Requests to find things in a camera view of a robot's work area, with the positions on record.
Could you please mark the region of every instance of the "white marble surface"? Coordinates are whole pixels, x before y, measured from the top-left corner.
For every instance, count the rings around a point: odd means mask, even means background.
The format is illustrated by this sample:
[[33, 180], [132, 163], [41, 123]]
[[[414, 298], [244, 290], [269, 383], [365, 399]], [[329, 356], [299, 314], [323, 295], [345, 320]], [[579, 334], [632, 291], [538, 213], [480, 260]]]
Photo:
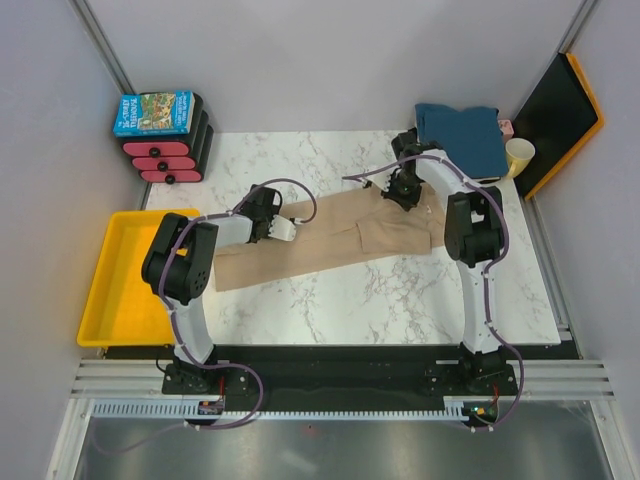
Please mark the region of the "white marble surface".
[[[295, 178], [317, 196], [359, 188], [340, 177], [390, 163], [395, 133], [216, 135], [205, 181], [156, 184], [147, 208], [222, 212], [252, 183], [275, 177]], [[496, 266], [498, 329], [512, 343], [558, 343], [515, 186], [503, 181], [499, 187], [511, 250]], [[305, 200], [292, 185], [276, 188], [286, 202]], [[452, 344], [464, 328], [460, 278], [444, 247], [230, 292], [216, 292], [210, 281], [203, 300], [219, 344]]]

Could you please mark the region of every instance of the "yellow cup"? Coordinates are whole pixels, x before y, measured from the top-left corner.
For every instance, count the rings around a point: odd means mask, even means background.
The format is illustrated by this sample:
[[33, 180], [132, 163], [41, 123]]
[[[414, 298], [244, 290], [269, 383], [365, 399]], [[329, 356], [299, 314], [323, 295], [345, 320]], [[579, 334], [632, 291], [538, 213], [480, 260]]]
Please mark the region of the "yellow cup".
[[515, 178], [529, 165], [536, 154], [536, 147], [524, 138], [512, 138], [505, 145], [509, 172], [506, 178]]

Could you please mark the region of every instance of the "metal floor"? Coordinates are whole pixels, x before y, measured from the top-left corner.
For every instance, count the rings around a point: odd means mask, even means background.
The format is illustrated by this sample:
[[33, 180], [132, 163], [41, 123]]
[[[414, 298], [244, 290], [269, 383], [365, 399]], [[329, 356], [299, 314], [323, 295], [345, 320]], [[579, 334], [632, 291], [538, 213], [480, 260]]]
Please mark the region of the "metal floor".
[[[96, 422], [121, 448], [175, 420]], [[264, 420], [220, 432], [179, 429], [127, 454], [85, 445], [77, 479], [609, 479], [588, 405], [523, 403], [493, 433], [419, 421]]]

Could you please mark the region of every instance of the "yellow plastic bin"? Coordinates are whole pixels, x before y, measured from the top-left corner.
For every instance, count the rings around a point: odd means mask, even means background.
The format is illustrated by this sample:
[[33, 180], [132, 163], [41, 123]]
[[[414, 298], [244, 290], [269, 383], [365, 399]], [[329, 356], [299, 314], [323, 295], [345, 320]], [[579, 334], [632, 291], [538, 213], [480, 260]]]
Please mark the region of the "yellow plastic bin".
[[162, 301], [142, 281], [142, 262], [169, 212], [197, 217], [198, 210], [117, 212], [111, 216], [84, 309], [78, 345], [115, 347], [173, 343]]

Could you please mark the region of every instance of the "blue book cover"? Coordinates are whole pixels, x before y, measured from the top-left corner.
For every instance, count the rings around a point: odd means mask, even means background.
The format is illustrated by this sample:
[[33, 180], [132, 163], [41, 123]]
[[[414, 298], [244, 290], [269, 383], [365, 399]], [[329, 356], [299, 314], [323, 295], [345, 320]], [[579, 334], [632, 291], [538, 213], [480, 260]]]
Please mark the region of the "blue book cover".
[[123, 95], [113, 133], [116, 137], [189, 133], [194, 105], [190, 91]]

